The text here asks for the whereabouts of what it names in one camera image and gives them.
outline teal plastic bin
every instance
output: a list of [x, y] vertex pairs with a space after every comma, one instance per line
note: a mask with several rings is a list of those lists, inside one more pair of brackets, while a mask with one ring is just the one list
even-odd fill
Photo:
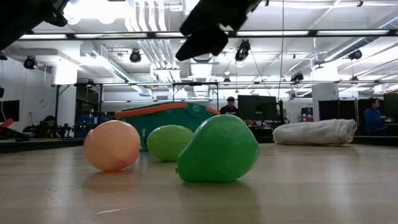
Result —
[[116, 112], [116, 117], [137, 129], [141, 137], [141, 147], [146, 151], [144, 138], [154, 129], [176, 124], [195, 132], [202, 122], [217, 114], [217, 110], [197, 103], [167, 102], [125, 109]]

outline person in blue shirt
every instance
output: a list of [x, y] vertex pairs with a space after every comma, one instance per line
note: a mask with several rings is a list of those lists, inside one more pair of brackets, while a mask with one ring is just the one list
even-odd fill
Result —
[[384, 128], [385, 116], [380, 114], [380, 101], [377, 98], [369, 99], [370, 109], [365, 111], [366, 132], [368, 135], [378, 135]]

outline person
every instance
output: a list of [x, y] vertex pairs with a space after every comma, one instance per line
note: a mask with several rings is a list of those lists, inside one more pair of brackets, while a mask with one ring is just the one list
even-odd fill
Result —
[[220, 114], [233, 114], [237, 116], [238, 109], [237, 107], [235, 107], [235, 98], [230, 96], [228, 97], [228, 99], [226, 99], [226, 101], [228, 102], [228, 104], [221, 108]]
[[366, 132], [368, 135], [378, 135], [380, 130], [384, 128], [385, 116], [380, 113], [380, 101], [377, 98], [369, 99], [369, 107], [365, 111]]

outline white pillar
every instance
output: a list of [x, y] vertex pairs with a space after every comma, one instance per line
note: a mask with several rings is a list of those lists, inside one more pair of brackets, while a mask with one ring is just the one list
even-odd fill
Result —
[[[53, 84], [74, 84], [77, 81], [76, 65], [72, 65], [70, 62], [59, 63], [56, 67], [52, 68]], [[76, 110], [76, 87], [62, 86], [58, 100], [58, 125], [69, 124], [69, 126], [75, 125], [75, 110]]]
[[[335, 81], [339, 80], [337, 67], [331, 64], [325, 64], [324, 68], [313, 71], [313, 79], [316, 81]], [[337, 83], [326, 83], [312, 85], [312, 103], [314, 121], [319, 121], [319, 101], [337, 100], [339, 90]]]

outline table surface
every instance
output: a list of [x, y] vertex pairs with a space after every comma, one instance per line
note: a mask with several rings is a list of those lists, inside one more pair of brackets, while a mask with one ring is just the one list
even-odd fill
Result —
[[0, 155], [0, 223], [311, 223], [398, 220], [398, 150], [261, 144], [228, 184], [183, 184], [175, 163], [141, 154], [103, 173], [81, 147]]

